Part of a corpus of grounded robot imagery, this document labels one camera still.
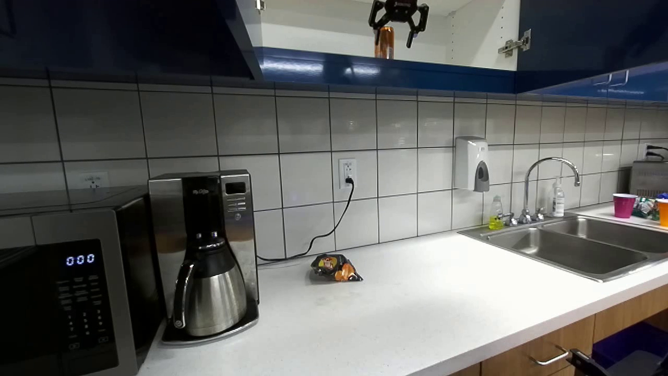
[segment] food wrapper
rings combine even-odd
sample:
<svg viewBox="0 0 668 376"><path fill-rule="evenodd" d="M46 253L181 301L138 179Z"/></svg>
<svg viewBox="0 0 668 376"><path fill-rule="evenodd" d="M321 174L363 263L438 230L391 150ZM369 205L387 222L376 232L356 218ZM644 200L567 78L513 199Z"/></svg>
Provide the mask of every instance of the food wrapper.
<svg viewBox="0 0 668 376"><path fill-rule="evenodd" d="M320 256L312 263L314 273L336 282L359 282L356 265L344 256Z"/></svg>

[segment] carafe handle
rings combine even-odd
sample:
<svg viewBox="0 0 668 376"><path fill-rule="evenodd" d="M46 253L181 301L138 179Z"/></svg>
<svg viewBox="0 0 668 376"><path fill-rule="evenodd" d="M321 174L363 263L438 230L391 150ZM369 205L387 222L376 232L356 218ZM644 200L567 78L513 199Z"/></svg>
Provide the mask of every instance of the carafe handle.
<svg viewBox="0 0 668 376"><path fill-rule="evenodd" d="M181 277L175 280L175 293L173 293L173 315L172 323L175 328L187 328L187 306L188 306L188 291L191 291L191 279L192 279L195 263L185 263L181 269Z"/></svg>

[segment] digital display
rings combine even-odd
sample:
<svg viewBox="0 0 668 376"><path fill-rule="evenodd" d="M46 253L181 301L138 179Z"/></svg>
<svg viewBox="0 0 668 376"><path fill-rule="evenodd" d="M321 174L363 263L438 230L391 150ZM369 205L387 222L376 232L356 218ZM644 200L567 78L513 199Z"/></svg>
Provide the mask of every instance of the digital display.
<svg viewBox="0 0 668 376"><path fill-rule="evenodd" d="M227 195L247 193L247 185L245 185L245 182L231 182L231 185L226 185L226 193L227 193Z"/></svg>
<svg viewBox="0 0 668 376"><path fill-rule="evenodd" d="M95 253L68 256L65 268L97 265L97 261L99 261L99 257Z"/></svg>

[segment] cup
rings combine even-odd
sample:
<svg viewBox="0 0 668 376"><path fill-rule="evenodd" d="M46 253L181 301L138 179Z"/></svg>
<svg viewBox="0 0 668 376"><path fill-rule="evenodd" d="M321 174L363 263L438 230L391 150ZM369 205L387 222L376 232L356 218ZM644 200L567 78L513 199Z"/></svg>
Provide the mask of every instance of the cup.
<svg viewBox="0 0 668 376"><path fill-rule="evenodd" d="M614 195L614 216L616 218L631 218L637 196L636 195Z"/></svg>
<svg viewBox="0 0 668 376"><path fill-rule="evenodd" d="M668 228L668 199L656 199L656 209L660 211L660 227Z"/></svg>

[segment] pink cup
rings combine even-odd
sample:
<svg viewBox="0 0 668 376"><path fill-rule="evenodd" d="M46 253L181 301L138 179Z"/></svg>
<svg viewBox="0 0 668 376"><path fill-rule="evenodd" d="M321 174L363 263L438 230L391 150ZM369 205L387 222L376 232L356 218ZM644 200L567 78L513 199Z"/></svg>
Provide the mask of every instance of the pink cup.
<svg viewBox="0 0 668 376"><path fill-rule="evenodd" d="M614 195L614 216L616 218L631 218L637 196L636 195Z"/></svg>

